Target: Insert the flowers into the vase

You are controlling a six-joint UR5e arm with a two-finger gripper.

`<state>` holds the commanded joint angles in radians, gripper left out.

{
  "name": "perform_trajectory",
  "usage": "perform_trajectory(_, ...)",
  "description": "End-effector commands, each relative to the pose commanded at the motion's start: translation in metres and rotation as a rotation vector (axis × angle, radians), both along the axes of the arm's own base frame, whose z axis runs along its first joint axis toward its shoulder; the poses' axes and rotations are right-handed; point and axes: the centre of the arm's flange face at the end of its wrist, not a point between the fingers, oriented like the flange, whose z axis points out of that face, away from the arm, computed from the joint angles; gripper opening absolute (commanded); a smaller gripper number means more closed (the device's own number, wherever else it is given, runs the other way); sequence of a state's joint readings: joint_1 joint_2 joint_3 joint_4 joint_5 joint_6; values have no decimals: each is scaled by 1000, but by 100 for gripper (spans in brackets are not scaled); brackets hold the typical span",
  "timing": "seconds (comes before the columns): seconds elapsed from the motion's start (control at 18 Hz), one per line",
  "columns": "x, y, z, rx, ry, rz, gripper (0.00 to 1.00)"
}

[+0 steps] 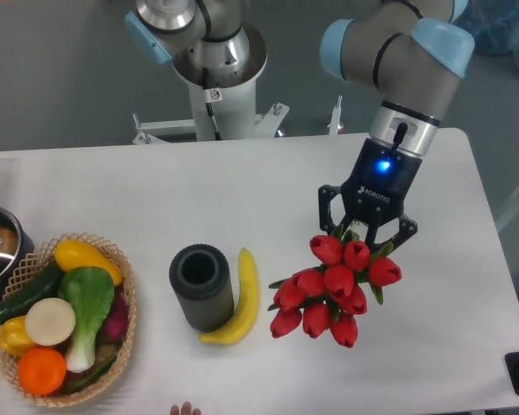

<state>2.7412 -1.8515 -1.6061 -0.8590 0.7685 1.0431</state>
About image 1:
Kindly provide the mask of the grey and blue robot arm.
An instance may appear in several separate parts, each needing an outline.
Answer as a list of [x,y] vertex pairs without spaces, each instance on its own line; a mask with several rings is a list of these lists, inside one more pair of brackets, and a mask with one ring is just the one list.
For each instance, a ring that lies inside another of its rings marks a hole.
[[[326,73],[373,86],[383,100],[349,178],[318,191],[319,226],[378,229],[399,223],[400,246],[417,231],[404,201],[422,157],[465,76],[475,42],[456,25],[463,1],[386,1],[363,21],[341,19],[324,32]],[[239,1],[138,1],[125,26],[157,64],[171,62],[186,82],[201,141],[257,137],[256,80],[267,59],[261,34],[242,19]]]

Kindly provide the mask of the person's hand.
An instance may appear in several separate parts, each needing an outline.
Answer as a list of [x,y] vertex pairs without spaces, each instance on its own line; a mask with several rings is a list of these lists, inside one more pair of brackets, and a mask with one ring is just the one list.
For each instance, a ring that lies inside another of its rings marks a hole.
[[169,415],[202,415],[202,410],[186,401],[181,405],[173,405]]

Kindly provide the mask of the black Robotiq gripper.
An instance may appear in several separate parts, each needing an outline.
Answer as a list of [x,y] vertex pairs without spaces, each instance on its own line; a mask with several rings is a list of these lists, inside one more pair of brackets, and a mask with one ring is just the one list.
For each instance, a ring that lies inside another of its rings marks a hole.
[[[340,186],[325,184],[317,191],[319,228],[333,232],[346,230],[352,222],[367,226],[365,243],[373,245],[372,252],[388,242],[397,250],[418,232],[418,224],[404,213],[404,201],[421,165],[418,157],[407,156],[396,149],[368,138],[364,141],[349,178]],[[337,224],[333,221],[331,203],[343,199],[345,215]],[[398,232],[381,243],[375,243],[379,227],[398,220]]]

